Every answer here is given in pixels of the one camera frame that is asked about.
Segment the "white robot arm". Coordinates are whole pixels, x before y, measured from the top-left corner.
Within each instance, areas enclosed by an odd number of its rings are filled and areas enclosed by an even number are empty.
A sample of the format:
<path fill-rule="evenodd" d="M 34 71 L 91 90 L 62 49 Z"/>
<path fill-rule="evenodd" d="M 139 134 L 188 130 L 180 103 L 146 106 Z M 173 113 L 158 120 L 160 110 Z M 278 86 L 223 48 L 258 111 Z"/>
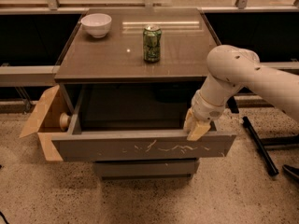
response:
<path fill-rule="evenodd" d="M 218 119 L 228 99 L 247 88 L 267 103 L 299 121 L 299 76 L 260 62 L 248 49 L 221 45 L 206 58 L 208 76 L 192 98 L 183 130 L 189 141 L 199 140 Z"/>

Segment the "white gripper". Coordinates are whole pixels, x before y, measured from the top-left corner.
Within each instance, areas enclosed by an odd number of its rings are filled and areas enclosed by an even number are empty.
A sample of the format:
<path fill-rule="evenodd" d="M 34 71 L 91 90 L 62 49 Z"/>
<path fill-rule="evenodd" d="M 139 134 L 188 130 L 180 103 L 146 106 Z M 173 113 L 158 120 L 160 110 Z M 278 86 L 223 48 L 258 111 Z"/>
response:
<path fill-rule="evenodd" d="M 218 119 L 224 111 L 224 105 L 213 105 L 198 90 L 192 98 L 183 130 L 188 133 L 188 141 L 197 141 L 210 129 L 210 121 Z"/>

